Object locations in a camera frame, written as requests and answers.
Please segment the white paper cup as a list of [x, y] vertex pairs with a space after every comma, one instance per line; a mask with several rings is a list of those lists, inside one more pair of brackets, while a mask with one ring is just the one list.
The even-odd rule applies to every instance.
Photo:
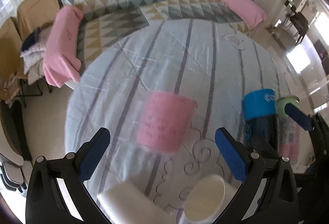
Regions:
[[156, 206], [131, 182], [121, 182], [97, 195], [112, 223], [175, 223], [173, 215]]
[[220, 175], [204, 177], [191, 190], [184, 214], [192, 223], [213, 223], [235, 196], [237, 188]]

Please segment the white paper cup right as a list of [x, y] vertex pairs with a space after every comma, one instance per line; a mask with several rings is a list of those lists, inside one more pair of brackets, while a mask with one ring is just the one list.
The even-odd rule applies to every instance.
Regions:
[[220, 175], [204, 177], [191, 190], [184, 214], [192, 223], [213, 223], [235, 196], [237, 188]]

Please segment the tan folding chair right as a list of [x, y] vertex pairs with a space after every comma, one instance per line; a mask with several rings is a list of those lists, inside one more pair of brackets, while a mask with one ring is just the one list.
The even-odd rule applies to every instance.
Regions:
[[18, 30], [22, 41], [37, 27], [53, 23], [59, 10], [58, 0], [24, 0], [17, 9]]

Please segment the blue black can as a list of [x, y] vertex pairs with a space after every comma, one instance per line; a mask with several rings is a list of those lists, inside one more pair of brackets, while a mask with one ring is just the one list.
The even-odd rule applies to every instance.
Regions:
[[273, 89], [260, 89], [245, 95], [243, 114], [247, 148], [251, 149], [251, 139], [258, 135], [264, 138], [275, 151], [278, 151], [276, 108], [276, 92]]

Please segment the striped light blue tablecloth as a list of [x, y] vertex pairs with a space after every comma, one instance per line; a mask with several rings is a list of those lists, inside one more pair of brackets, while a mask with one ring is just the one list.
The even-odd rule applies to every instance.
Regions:
[[[232, 180], [216, 130], [225, 127], [245, 142], [242, 100], [260, 89], [273, 89], [275, 97], [290, 92], [270, 55], [248, 36], [212, 21], [158, 21], [116, 42], [85, 70], [67, 106], [65, 149], [75, 152], [107, 128], [110, 146], [86, 182], [91, 196], [132, 181], [177, 223], [187, 223], [183, 205], [201, 178]], [[197, 104], [177, 153], [137, 144], [143, 104], [155, 92]]]

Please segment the white paper cup left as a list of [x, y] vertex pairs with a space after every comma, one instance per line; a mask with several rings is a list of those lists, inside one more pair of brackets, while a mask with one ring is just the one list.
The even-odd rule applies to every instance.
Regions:
[[112, 223], [175, 223], [173, 215], [156, 206], [131, 182], [121, 182], [97, 195]]

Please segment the stack of cushions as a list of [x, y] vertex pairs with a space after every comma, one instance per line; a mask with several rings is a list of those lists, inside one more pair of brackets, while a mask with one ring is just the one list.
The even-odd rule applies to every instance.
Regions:
[[23, 74], [27, 76], [29, 85], [44, 77], [43, 59], [50, 31], [51, 26], [38, 27], [22, 43], [20, 58], [23, 59]]

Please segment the tan folding chair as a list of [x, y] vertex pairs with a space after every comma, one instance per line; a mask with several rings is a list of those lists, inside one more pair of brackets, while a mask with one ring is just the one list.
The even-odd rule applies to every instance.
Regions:
[[8, 18], [1, 26], [1, 100], [8, 100], [5, 84], [22, 67], [22, 40], [13, 19]]
[[53, 23], [59, 10], [58, 0], [24, 0], [17, 9], [18, 30], [22, 41], [37, 27]]

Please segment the dark dining chairs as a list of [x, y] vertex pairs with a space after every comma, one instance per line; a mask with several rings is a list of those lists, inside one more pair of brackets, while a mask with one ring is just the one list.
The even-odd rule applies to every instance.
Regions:
[[302, 42], [307, 31], [309, 29], [308, 20], [301, 12], [296, 11], [296, 7], [291, 7], [291, 13], [286, 16], [285, 22], [289, 22], [289, 24], [285, 27], [285, 30], [288, 31], [292, 26], [297, 30], [294, 37], [297, 38], [295, 41], [295, 45], [298, 45]]

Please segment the white grey office chair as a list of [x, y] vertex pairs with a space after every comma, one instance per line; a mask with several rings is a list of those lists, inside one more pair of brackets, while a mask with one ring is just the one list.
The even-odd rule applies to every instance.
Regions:
[[32, 174], [32, 156], [27, 145], [21, 103], [1, 101], [1, 180], [7, 190], [26, 197]]

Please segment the pink plastic cup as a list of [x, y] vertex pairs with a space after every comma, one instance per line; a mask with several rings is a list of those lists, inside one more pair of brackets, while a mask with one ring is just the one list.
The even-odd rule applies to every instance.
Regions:
[[152, 92], [143, 107], [137, 143], [158, 152], [177, 152], [196, 109], [193, 99], [164, 91]]

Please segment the green pink can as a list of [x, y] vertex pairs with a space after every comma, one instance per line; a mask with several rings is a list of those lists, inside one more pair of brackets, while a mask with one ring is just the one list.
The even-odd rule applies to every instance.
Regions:
[[292, 103], [299, 108], [299, 97], [289, 95], [277, 100], [277, 114], [279, 126], [279, 155], [288, 157], [291, 164], [297, 164], [299, 156], [300, 126], [290, 117], [284, 107]]

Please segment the tan folding chair left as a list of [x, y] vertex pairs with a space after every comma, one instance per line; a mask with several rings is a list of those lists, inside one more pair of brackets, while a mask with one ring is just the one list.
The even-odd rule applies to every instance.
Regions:
[[22, 67], [22, 40], [13, 19], [8, 18], [1, 26], [1, 100], [8, 100], [5, 84]]

